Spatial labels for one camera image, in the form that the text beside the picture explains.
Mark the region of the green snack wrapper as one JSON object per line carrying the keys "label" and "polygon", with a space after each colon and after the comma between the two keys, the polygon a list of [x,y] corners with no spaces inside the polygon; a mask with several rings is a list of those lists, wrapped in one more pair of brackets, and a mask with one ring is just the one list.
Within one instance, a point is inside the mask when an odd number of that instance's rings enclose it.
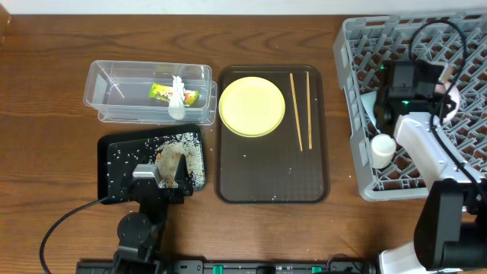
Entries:
{"label": "green snack wrapper", "polygon": [[[176,89],[174,87],[153,83],[150,88],[148,97],[169,103],[175,91]],[[198,91],[183,89],[183,104],[186,107],[192,106],[198,99]]]}

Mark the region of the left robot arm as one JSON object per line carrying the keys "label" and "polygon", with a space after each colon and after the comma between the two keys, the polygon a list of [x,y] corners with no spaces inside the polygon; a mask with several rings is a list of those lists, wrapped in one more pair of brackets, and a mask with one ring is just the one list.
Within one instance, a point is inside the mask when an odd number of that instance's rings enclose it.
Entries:
{"label": "left robot arm", "polygon": [[158,167],[139,164],[132,172],[131,183],[123,188],[124,197],[139,204],[139,210],[119,222],[119,245],[114,254],[114,274],[171,273],[171,263],[165,263],[158,252],[161,248],[167,210],[170,204],[182,204],[193,194],[189,181],[186,156],[181,155],[174,176],[176,188],[161,188]]}

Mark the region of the wooden chopstick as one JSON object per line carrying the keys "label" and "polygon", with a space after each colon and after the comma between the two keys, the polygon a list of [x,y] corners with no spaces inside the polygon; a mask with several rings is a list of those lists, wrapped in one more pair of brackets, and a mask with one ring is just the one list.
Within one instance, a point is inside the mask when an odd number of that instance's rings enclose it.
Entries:
{"label": "wooden chopstick", "polygon": [[306,72],[306,94],[307,94],[307,132],[308,132],[308,148],[313,148],[312,143],[312,121],[311,121],[311,98],[310,98],[310,73]]}
{"label": "wooden chopstick", "polygon": [[297,130],[297,135],[298,135],[298,144],[299,144],[300,151],[303,151],[303,144],[302,144],[302,138],[301,138],[301,125],[300,125],[299,112],[298,112],[298,102],[297,102],[297,97],[296,97],[296,87],[295,87],[295,83],[294,83],[294,75],[292,72],[289,74],[289,78],[290,78],[290,84],[291,84],[291,94],[292,94],[292,100],[293,100],[295,125],[296,125],[296,130]]}

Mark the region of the yellow plate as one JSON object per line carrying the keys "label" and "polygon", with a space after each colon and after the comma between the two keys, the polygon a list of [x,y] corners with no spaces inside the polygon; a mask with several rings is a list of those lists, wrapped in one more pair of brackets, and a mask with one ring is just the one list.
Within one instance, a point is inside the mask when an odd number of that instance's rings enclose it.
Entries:
{"label": "yellow plate", "polygon": [[233,133],[256,138],[276,129],[285,115],[285,99],[279,88],[260,77],[231,82],[222,92],[219,115]]}

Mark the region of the white napkin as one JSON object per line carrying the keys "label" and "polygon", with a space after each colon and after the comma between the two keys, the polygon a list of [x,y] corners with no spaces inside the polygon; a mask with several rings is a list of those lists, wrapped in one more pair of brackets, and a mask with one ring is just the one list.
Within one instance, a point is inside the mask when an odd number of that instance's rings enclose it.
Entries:
{"label": "white napkin", "polygon": [[169,115],[175,120],[182,120],[186,115],[184,83],[181,77],[173,76],[172,94],[168,107]]}

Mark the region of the light blue bowl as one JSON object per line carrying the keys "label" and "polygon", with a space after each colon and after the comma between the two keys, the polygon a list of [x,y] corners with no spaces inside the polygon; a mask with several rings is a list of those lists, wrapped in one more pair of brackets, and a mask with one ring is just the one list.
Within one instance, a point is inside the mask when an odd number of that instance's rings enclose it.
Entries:
{"label": "light blue bowl", "polygon": [[374,105],[377,99],[377,92],[372,91],[360,96],[363,108],[368,115],[368,119],[372,122],[374,127],[377,126],[377,120],[374,114]]}

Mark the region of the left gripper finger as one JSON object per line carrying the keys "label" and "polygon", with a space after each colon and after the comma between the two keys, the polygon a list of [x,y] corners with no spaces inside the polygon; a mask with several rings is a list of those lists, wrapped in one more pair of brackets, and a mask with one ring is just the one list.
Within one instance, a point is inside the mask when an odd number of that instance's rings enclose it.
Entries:
{"label": "left gripper finger", "polygon": [[126,164],[123,166],[120,177],[120,186],[130,186],[133,181],[133,172],[137,164]]}
{"label": "left gripper finger", "polygon": [[189,186],[189,173],[187,170],[186,156],[181,155],[177,165],[174,182],[178,186]]}

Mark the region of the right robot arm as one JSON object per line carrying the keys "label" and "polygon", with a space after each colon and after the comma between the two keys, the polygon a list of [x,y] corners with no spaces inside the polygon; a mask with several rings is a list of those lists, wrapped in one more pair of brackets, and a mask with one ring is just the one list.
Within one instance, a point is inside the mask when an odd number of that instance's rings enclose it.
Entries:
{"label": "right robot arm", "polygon": [[386,61],[374,103],[377,129],[406,150],[428,190],[413,241],[378,257],[380,273],[486,267],[486,178],[444,133],[461,96],[443,62]]}

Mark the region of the white cup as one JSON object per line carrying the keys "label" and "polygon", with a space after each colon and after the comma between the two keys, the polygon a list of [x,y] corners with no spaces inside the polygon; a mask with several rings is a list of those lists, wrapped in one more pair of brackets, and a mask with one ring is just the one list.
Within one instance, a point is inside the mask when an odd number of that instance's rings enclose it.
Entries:
{"label": "white cup", "polygon": [[396,151],[396,142],[387,134],[379,134],[371,140],[372,167],[381,169],[390,164]]}

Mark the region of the pink bowl with rice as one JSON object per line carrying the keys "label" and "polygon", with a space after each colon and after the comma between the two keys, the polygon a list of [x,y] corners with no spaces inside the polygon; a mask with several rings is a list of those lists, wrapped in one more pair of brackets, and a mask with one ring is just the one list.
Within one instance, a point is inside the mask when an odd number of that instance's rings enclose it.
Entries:
{"label": "pink bowl with rice", "polygon": [[442,124],[449,123],[456,116],[460,108],[461,96],[455,85],[451,85],[450,82],[445,84],[437,84],[434,92],[436,94],[444,95],[447,93],[447,90],[450,90],[450,92],[448,93],[446,102],[447,109],[445,110]]}

